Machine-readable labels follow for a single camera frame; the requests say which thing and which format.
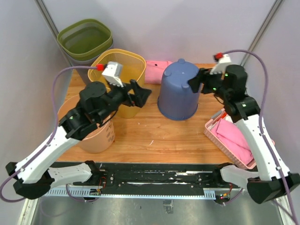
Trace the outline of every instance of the wooden tabletop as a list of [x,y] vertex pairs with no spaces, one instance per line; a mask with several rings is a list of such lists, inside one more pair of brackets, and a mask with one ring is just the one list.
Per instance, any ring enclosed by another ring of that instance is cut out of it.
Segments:
[[[197,64],[210,68],[212,64]],[[74,72],[66,100],[84,88]],[[113,118],[114,143],[105,151],[91,154],[74,146],[59,161],[146,162],[146,163],[223,163],[230,162],[204,134],[204,124],[222,105],[212,94],[200,95],[198,110],[185,121],[164,117],[157,107],[160,85],[146,84],[152,90],[146,105],[131,119]]]

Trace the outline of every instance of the pink cloth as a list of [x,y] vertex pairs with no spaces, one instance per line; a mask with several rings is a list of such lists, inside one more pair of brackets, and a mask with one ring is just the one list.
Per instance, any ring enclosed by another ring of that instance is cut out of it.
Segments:
[[244,164],[253,160],[247,141],[235,124],[220,119],[211,132]]
[[146,61],[145,83],[161,84],[164,70],[170,61]]

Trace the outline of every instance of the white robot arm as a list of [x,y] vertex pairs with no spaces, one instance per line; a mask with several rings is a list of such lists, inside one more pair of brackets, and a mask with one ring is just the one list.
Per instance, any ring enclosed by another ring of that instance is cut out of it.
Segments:
[[[246,171],[232,164],[219,165],[214,171],[214,177],[219,184],[233,183],[247,190],[257,203],[285,195],[282,178],[274,159],[263,139],[259,127],[259,106],[250,96],[245,94],[247,73],[239,65],[231,65],[228,55],[218,57],[218,64],[212,69],[199,69],[195,78],[188,81],[193,92],[198,92],[203,83],[202,93],[214,93],[224,100],[225,110],[247,140],[257,164],[257,172]],[[46,194],[51,188],[73,183],[88,182],[97,185],[99,179],[105,176],[93,161],[80,165],[51,168],[52,163],[70,147],[76,145],[86,135],[103,125],[104,120],[121,104],[143,107],[151,91],[143,89],[133,80],[130,84],[120,81],[121,65],[110,62],[103,76],[111,88],[106,92],[100,82],[92,82],[80,92],[80,101],[76,108],[70,110],[60,120],[53,141],[38,155],[26,169],[23,165],[36,156],[43,147],[44,141],[32,154],[19,163],[9,163],[6,167],[9,175],[20,169],[14,188],[17,194],[29,199],[35,199]],[[273,145],[264,123],[264,135],[280,162],[280,167],[288,182],[290,190],[300,184],[299,174],[290,173]]]
[[[215,178],[220,184],[232,183],[247,190],[256,203],[263,203],[286,194],[279,169],[288,183],[290,190],[300,184],[298,173],[292,174],[280,158],[262,120],[261,133],[259,125],[260,108],[254,98],[245,94],[247,73],[240,65],[231,65],[230,57],[218,53],[214,56],[218,62],[212,69],[199,69],[196,77],[188,81],[194,93],[214,93],[224,101],[225,111],[244,135],[257,164],[257,172],[246,171],[229,163],[218,166]],[[268,141],[280,166],[263,138]]]
[[[64,184],[88,182],[97,185],[100,177],[106,175],[106,172],[100,171],[93,161],[63,168],[50,166],[66,150],[96,130],[98,125],[103,126],[107,123],[108,120],[105,119],[113,112],[116,114],[121,104],[140,108],[145,105],[151,90],[141,88],[135,80],[131,80],[130,83],[120,82],[121,70],[121,64],[109,62],[102,75],[107,80],[111,91],[107,93],[105,85],[101,82],[88,84],[79,93],[80,100],[77,106],[60,120],[50,144],[47,144],[49,136],[24,160],[7,164],[6,170],[9,175],[20,171],[15,176],[14,189],[17,194],[36,199],[51,188]],[[32,159],[33,161],[24,168],[24,165]]]

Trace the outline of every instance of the green trash bin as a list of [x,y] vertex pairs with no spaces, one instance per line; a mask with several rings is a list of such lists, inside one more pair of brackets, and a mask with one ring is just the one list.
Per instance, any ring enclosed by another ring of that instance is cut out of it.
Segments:
[[[112,49],[113,48],[113,44],[108,48],[106,49],[105,51],[109,50],[109,49]],[[95,58],[91,59],[91,60],[86,60],[86,61],[78,61],[78,60],[75,60],[73,59],[71,56],[69,56],[67,54],[67,57],[70,59],[71,63],[72,63],[72,66],[88,66],[90,67],[93,62],[100,56],[100,55],[97,55]],[[79,76],[81,77],[81,79],[83,80],[83,82],[87,85],[89,84],[91,81],[89,80],[88,78],[88,70],[87,69],[77,69],[77,72],[79,74]]]
[[81,20],[63,29],[57,40],[64,51],[78,61],[91,60],[113,44],[110,29],[94,19]]

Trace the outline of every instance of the red connector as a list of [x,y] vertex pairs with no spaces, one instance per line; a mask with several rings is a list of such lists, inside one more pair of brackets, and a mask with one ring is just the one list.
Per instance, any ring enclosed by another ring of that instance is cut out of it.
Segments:
[[97,67],[98,71],[103,71],[105,69],[106,65],[104,65],[104,64],[97,64],[96,67]]
[[214,59],[216,62],[218,62],[219,59],[221,59],[221,58],[223,58],[223,53],[221,53],[221,52],[214,55]]

